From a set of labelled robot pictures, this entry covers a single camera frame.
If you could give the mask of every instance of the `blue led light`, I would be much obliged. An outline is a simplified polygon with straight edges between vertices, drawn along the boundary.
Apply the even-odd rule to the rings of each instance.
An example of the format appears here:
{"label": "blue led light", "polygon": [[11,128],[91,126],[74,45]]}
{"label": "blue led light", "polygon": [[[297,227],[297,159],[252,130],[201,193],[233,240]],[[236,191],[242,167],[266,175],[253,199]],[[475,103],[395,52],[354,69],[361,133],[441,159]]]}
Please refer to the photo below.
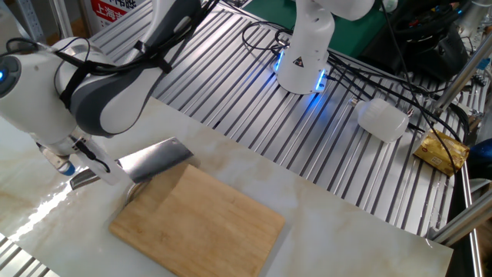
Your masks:
{"label": "blue led light", "polygon": [[320,74],[320,78],[317,80],[317,84],[316,84],[316,90],[317,91],[318,90],[321,90],[320,85],[321,85],[321,81],[323,81],[323,77],[324,77],[324,69],[323,69],[323,71]]}
{"label": "blue led light", "polygon": [[280,62],[282,61],[282,58],[284,57],[284,52],[280,52],[280,58],[278,58],[278,62],[277,64],[275,65],[275,71],[278,70],[278,67],[280,66]]}

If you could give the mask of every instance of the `marble table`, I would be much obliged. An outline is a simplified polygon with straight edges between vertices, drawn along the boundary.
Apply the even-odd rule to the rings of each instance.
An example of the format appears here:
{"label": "marble table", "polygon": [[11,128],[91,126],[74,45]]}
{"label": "marble table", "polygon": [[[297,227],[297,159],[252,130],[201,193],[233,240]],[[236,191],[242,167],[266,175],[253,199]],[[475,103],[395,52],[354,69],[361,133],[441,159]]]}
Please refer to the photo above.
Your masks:
{"label": "marble table", "polygon": [[[27,134],[3,119],[0,133],[0,233],[60,276],[173,276],[108,231],[127,187],[99,181],[73,192]],[[445,276],[451,249],[387,224],[153,98],[131,130],[97,140],[119,158],[173,136],[203,171],[285,217],[262,276]]]}

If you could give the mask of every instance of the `gold packaging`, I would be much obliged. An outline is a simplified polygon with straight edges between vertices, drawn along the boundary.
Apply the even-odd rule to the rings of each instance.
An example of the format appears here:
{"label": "gold packaging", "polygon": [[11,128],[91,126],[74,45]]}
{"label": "gold packaging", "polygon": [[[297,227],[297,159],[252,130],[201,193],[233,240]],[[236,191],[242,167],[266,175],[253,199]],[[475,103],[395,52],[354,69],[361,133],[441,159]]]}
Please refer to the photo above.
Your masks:
{"label": "gold packaging", "polygon": [[[451,156],[453,156],[456,170],[460,170],[468,158],[470,149],[442,132],[437,131],[437,135],[443,140],[444,144],[449,149]],[[427,134],[427,137],[424,138],[417,151],[414,152],[414,155],[423,159],[429,165],[435,167],[444,174],[450,177],[454,175],[449,155],[432,131]]]}

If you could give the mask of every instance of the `red sign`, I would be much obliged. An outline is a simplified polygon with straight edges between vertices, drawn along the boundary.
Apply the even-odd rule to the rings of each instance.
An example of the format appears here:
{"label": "red sign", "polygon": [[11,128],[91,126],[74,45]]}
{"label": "red sign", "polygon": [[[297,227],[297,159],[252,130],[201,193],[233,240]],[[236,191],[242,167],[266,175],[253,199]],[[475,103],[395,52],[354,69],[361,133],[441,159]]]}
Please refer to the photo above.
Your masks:
{"label": "red sign", "polygon": [[126,14],[126,11],[104,3],[101,0],[91,0],[92,10],[98,17],[115,22],[118,18]]}

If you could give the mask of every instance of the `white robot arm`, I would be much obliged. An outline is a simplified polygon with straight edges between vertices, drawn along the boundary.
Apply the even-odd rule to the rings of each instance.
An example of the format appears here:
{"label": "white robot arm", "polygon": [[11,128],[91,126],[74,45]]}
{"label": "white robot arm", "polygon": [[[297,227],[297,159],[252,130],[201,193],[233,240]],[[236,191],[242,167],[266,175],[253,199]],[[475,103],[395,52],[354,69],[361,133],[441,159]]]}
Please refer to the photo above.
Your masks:
{"label": "white robot arm", "polygon": [[296,0],[297,18],[290,46],[275,66],[279,84],[289,92],[324,91],[327,48],[334,33],[332,14],[357,20],[371,10],[374,0]]}
{"label": "white robot arm", "polygon": [[185,42],[217,2],[153,0],[151,27],[120,67],[83,38],[0,55],[0,116],[31,135],[61,173],[73,174],[69,157],[76,154],[107,183],[121,181],[121,168],[91,135],[111,137],[133,126],[162,74],[158,67],[170,68],[167,51]]}

